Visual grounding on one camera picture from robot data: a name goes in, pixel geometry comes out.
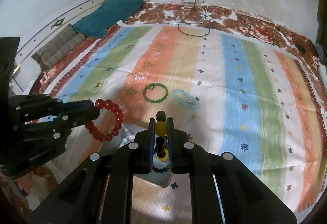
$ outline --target wooden headboard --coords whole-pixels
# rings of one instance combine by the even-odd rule
[[[106,0],[78,0],[66,5],[20,40],[15,59],[15,69],[9,87],[16,95],[21,95],[29,84],[41,73],[40,65],[32,55],[68,24],[74,24],[95,11]]]

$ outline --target beaded bracelet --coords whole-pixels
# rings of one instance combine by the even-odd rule
[[[170,169],[170,165],[162,169],[158,169],[155,166],[152,166],[152,170],[154,170],[154,172],[159,172],[159,173],[167,172],[169,169]]]
[[[184,96],[186,99],[183,100],[180,98],[177,94],[181,94]],[[197,109],[199,106],[199,101],[197,101],[194,97],[186,93],[184,90],[177,89],[173,91],[173,99],[176,100],[179,104],[190,108],[190,109]]]
[[[94,139],[105,142],[110,142],[112,140],[113,136],[117,136],[119,134],[119,130],[122,128],[122,122],[124,121],[123,117],[123,111],[119,108],[119,106],[116,103],[113,103],[111,100],[103,100],[103,99],[97,99],[95,102],[95,105],[99,109],[107,109],[113,112],[116,116],[116,122],[113,126],[113,129],[111,130],[111,133],[103,134],[102,132],[98,131],[97,127],[94,125],[93,122],[87,122],[85,124],[86,129],[89,130],[89,133],[93,135]]]

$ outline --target red bead bracelet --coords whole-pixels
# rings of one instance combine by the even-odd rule
[[[110,142],[113,136],[117,136],[119,134],[119,130],[122,127],[122,122],[124,121],[123,111],[119,108],[119,106],[116,103],[113,103],[109,99],[107,100],[97,99],[95,105],[98,109],[105,108],[113,112],[116,116],[115,125],[113,126],[111,133],[107,133],[105,135],[102,132],[98,131],[97,127],[94,125],[93,122],[86,123],[85,127],[86,129],[89,130],[89,133],[93,135],[94,139],[99,140],[102,143],[105,141]]]

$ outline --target bed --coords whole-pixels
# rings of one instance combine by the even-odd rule
[[[86,4],[92,6],[94,1]],[[199,12],[205,14],[204,10],[184,2],[145,3],[125,23],[111,27],[103,39],[86,38],[61,62],[41,73],[35,64],[31,67],[30,56],[41,42],[54,37],[55,33],[48,35],[51,26],[64,16],[57,15],[61,19],[52,18],[45,26],[46,36],[42,29],[22,43],[11,86],[18,94],[50,93],[63,102],[111,99],[124,111],[127,125],[143,128],[150,117],[164,110],[174,118],[177,129],[187,132],[189,140],[206,151],[232,152],[300,223],[325,190],[327,174],[327,100],[314,45],[272,20],[216,5],[208,7],[204,23],[177,26],[178,19],[200,21]],[[210,33],[191,37],[179,30],[193,35]],[[28,77],[22,76],[24,66],[34,68]],[[169,90],[162,103],[143,99],[143,89],[152,82]],[[192,105],[176,99],[185,92],[192,97]],[[164,92],[155,88],[148,94],[154,98]],[[108,132],[113,122],[112,115],[102,111],[95,124],[101,132]],[[124,140],[126,143],[120,134],[101,143],[85,127],[77,127],[64,154],[16,181],[25,196],[14,194],[14,184],[5,183],[4,178],[2,185],[13,187],[12,204],[27,219],[91,153],[112,151]],[[188,175],[173,175],[170,180],[175,187],[162,188],[134,177],[133,222],[192,222]]]

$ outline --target brown cushion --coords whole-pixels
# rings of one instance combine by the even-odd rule
[[[66,26],[58,35],[34,53],[32,58],[40,65],[42,71],[47,71],[82,43],[84,39],[83,34],[76,34],[70,25]]]

